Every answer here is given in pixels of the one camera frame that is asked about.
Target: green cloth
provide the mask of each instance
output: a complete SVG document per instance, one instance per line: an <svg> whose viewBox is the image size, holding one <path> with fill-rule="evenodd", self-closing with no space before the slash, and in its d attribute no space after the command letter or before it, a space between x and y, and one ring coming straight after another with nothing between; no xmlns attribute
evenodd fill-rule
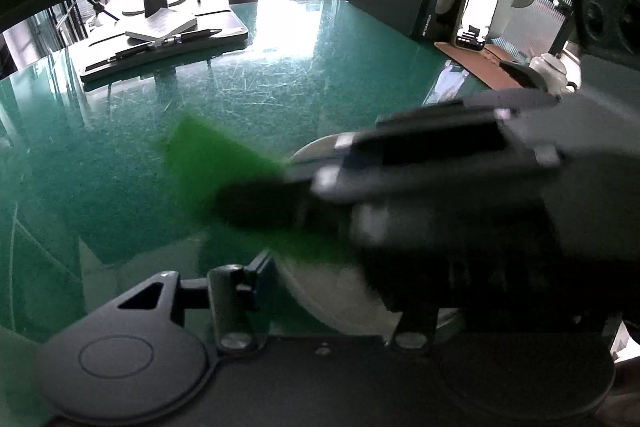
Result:
<svg viewBox="0 0 640 427"><path fill-rule="evenodd" d="M164 142L166 166L177 181L183 204L201 223L216 219L213 201L220 188L262 176L281 174L284 165L258 155L224 133L190 115ZM306 230L243 230L256 251L268 247L306 263L353 264L349 245L336 237Z"/></svg>

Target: scratched glass surface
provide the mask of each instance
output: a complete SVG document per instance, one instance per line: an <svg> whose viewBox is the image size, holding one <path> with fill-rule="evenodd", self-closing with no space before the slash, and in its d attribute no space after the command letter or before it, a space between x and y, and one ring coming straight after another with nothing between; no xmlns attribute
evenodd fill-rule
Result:
<svg viewBox="0 0 640 427"><path fill-rule="evenodd" d="M63 50L0 82L3 426L49 415L24 378L36 343L154 273L202 277L257 253L237 233L197 229L177 204L158 142L183 111L284 159L418 107L446 68L436 49L345 1L234 10L250 30L244 49L173 57L89 91ZM458 96L482 89L469 75ZM278 303L285 330L322 330L287 295ZM194 312L187 327L206 336L209 322Z"/></svg>

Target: phone screen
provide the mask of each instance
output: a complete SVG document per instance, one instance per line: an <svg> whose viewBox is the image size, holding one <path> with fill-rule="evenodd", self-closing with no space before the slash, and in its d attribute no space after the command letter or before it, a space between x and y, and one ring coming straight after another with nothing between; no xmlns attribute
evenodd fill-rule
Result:
<svg viewBox="0 0 640 427"><path fill-rule="evenodd" d="M497 5L498 0L465 0L455 44L460 48L482 51Z"/></svg>

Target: brown leather mat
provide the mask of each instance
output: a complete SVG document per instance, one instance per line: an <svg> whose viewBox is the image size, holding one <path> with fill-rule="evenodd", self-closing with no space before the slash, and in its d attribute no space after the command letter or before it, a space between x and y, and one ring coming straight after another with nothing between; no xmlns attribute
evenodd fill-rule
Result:
<svg viewBox="0 0 640 427"><path fill-rule="evenodd" d="M448 42L436 42L436 48L473 73L491 89L521 87L509 73L500 68L501 60L513 60L510 54L498 46L488 44L480 53L456 48Z"/></svg>

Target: pen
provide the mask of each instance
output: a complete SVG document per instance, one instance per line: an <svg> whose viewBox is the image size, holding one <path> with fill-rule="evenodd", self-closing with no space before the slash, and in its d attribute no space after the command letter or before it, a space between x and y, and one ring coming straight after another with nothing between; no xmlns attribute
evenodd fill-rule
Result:
<svg viewBox="0 0 640 427"><path fill-rule="evenodd" d="M122 60L123 58L133 57L134 55L138 55L140 53L149 52L155 50L157 48L162 48L164 46L173 46L175 44L185 44L187 42L193 42L201 39L208 39L213 35L217 35L222 31L222 28L215 29L207 29L207 30L196 30L193 32L185 32L179 35L175 35L173 37L168 37L161 42L144 42L143 44L138 44L137 46L133 46L132 48L128 48L126 50L122 50L116 52L115 55L109 58L105 58L104 60L100 60L94 64L90 64L85 67L85 71L95 70L97 68L101 68L102 66L106 66L107 64L111 64L112 62L117 62Z"/></svg>

